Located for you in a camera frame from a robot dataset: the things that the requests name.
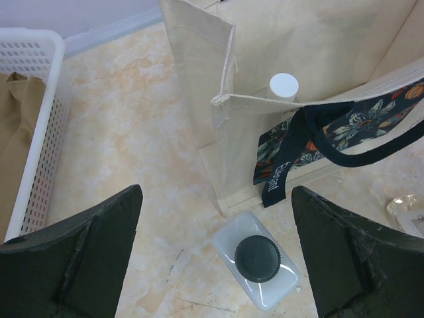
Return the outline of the amber liquid bottle white cap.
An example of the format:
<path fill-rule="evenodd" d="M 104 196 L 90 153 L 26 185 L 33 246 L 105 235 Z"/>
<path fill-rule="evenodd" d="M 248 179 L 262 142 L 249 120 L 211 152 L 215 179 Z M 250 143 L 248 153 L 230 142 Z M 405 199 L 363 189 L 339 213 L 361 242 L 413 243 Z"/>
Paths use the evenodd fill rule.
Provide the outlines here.
<path fill-rule="evenodd" d="M 423 194 L 393 199 L 387 205 L 386 213 L 392 228 L 423 238 Z"/>

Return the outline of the beige canvas bag floral pocket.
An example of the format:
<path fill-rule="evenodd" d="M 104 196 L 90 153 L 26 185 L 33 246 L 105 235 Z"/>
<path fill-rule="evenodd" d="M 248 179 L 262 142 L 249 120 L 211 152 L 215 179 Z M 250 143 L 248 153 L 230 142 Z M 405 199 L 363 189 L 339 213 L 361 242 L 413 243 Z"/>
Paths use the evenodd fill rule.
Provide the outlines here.
<path fill-rule="evenodd" d="M 224 216 L 261 202 L 304 107 L 353 103 L 325 125 L 344 154 L 423 121 L 422 1 L 161 1 L 196 146 Z"/>

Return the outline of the clear bottle white cap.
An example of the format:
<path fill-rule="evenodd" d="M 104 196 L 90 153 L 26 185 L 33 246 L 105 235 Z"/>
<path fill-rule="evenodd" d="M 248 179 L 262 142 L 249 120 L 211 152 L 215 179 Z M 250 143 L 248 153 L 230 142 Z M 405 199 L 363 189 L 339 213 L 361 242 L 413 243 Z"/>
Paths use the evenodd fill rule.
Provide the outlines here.
<path fill-rule="evenodd" d="M 255 93 L 253 97 L 293 103 L 299 91 L 299 82 L 291 74 L 278 73 L 273 75 L 267 85 Z"/>

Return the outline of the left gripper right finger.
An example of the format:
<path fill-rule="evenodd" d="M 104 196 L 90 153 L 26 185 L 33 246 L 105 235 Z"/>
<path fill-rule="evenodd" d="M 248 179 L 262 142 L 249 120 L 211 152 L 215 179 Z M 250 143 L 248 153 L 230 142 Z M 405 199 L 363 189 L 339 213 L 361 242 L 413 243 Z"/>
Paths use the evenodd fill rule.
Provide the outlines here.
<path fill-rule="evenodd" d="M 291 204 L 320 317 L 422 317 L 423 239 L 304 186 Z"/>

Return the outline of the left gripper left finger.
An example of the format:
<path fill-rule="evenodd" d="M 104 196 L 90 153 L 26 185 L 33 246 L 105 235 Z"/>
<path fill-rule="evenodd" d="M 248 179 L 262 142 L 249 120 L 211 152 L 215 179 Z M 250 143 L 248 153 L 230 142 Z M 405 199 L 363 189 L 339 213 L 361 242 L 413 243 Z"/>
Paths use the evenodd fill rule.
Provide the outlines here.
<path fill-rule="evenodd" d="M 1 245 L 2 317 L 114 317 L 141 187 Z"/>

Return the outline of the white bottle black cap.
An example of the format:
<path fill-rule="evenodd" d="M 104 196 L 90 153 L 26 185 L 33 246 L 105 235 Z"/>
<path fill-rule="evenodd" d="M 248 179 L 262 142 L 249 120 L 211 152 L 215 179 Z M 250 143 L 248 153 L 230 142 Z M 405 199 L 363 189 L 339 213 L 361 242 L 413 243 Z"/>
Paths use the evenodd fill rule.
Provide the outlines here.
<path fill-rule="evenodd" d="M 298 285 L 301 275 L 266 227 L 250 211 L 221 227 L 211 242 L 250 300 L 269 311 Z"/>

